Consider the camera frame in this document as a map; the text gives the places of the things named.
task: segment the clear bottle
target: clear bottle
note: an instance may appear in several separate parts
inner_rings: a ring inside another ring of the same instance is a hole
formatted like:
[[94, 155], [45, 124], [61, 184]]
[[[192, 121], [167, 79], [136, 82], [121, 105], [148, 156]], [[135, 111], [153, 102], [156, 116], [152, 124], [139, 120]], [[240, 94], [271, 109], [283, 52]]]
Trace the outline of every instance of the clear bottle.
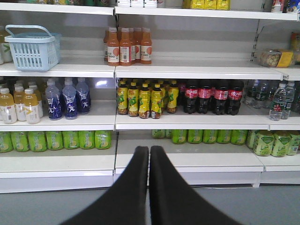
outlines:
[[291, 107], [292, 107], [292, 102], [295, 97], [295, 89], [294, 89], [295, 83], [294, 82], [289, 82], [285, 88], [286, 91], [286, 97], [285, 97], [285, 107], [282, 111], [282, 120], [287, 120], [290, 116], [291, 113]]
[[279, 88], [275, 91], [273, 101], [271, 103], [269, 118], [270, 120], [279, 121], [282, 115], [282, 110], [285, 105], [285, 84], [280, 83]]

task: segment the plastic bottle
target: plastic bottle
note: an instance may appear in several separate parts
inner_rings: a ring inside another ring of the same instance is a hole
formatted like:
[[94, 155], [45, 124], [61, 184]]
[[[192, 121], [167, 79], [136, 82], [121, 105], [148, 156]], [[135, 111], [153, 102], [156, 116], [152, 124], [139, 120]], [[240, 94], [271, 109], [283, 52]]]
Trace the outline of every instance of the plastic bottle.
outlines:
[[66, 113], [65, 117], [67, 120], [74, 120], [77, 118], [77, 104], [76, 104], [76, 89], [73, 87], [72, 81], [65, 81], [65, 87], [62, 90]]
[[282, 111], [281, 119], [282, 120], [287, 120], [290, 116], [291, 113], [291, 107], [292, 107], [292, 102], [295, 97], [295, 89], [294, 89], [295, 83], [294, 82], [289, 82], [285, 88], [286, 91], [286, 96], [285, 96], [285, 107]]
[[228, 99], [225, 105], [226, 114], [232, 116], [239, 113], [240, 100], [243, 97], [244, 82], [233, 80], [229, 84]]
[[0, 90], [0, 109], [5, 124], [11, 124], [17, 121], [14, 98], [9, 93], [8, 88], [2, 88]]
[[208, 104], [211, 96], [211, 82], [209, 79], [203, 79], [199, 81], [198, 89], [198, 109], [199, 113], [206, 114], [208, 111]]
[[14, 92], [15, 110], [19, 121], [26, 121], [25, 106], [24, 106], [24, 88], [16, 86]]
[[280, 83], [279, 88], [275, 91], [273, 101], [271, 103], [269, 117], [270, 120], [278, 121], [281, 119], [282, 111], [285, 105], [285, 84]]
[[87, 114], [90, 111], [90, 89], [84, 77], [78, 78], [76, 85], [77, 110], [79, 114]]
[[25, 89], [24, 106], [26, 111], [26, 120], [29, 124], [36, 124], [40, 121], [38, 98], [33, 89]]

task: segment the green can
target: green can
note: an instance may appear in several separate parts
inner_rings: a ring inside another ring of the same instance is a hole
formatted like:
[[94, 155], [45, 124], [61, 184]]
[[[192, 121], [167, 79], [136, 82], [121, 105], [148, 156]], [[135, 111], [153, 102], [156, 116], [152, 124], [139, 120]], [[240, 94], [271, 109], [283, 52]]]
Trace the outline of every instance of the green can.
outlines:
[[78, 149], [79, 148], [78, 131], [63, 131], [62, 137], [63, 137], [65, 149]]
[[112, 145], [112, 135], [110, 130], [95, 131], [96, 149], [109, 149]]
[[80, 130], [79, 134], [79, 147], [81, 149], [95, 148], [95, 131], [94, 130]]
[[13, 144], [11, 142], [10, 132], [0, 132], [0, 153], [9, 152], [13, 150]]
[[26, 131], [12, 131], [10, 134], [15, 151], [27, 152], [30, 150]]

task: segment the shelf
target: shelf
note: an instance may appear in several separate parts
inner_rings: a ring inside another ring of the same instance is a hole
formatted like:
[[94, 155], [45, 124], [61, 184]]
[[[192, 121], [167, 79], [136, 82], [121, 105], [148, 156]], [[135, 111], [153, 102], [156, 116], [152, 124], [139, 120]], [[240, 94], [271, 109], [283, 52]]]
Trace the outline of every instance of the shelf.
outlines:
[[6, 2], [0, 3], [0, 10], [113, 15], [112, 7], [63, 6], [63, 5], [27, 4], [27, 3], [6, 3]]
[[17, 121], [13, 124], [0, 124], [0, 131], [63, 131], [63, 130], [114, 130], [116, 101], [95, 100], [92, 102], [91, 112], [78, 115], [75, 120], [52, 121], [44, 113], [44, 117], [37, 124]]
[[282, 80], [282, 73], [244, 61], [154, 59], [151, 65], [116, 67], [117, 78], [265, 79]]
[[192, 16], [192, 17], [298, 21], [297, 14], [265, 13], [265, 12], [249, 12], [249, 11], [201, 10], [201, 9], [176, 9], [176, 8], [138, 8], [137, 9], [133, 7], [115, 7], [115, 14], [172, 15], [172, 16]]

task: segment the coca-cola label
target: coca-cola label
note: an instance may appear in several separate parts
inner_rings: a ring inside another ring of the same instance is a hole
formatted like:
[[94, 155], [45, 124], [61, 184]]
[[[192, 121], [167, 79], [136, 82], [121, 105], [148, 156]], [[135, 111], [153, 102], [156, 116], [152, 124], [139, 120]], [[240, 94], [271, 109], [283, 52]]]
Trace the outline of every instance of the coca-cola label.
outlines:
[[227, 100], [228, 98], [228, 91], [227, 90], [217, 90], [215, 89], [215, 99], [218, 100]]
[[198, 89], [198, 97], [199, 98], [210, 98], [211, 96], [211, 89]]
[[241, 90], [229, 90], [228, 98], [231, 100], [241, 100], [243, 96], [243, 91]]
[[198, 96], [198, 89], [186, 89], [185, 96], [187, 98], [197, 98], [197, 96]]

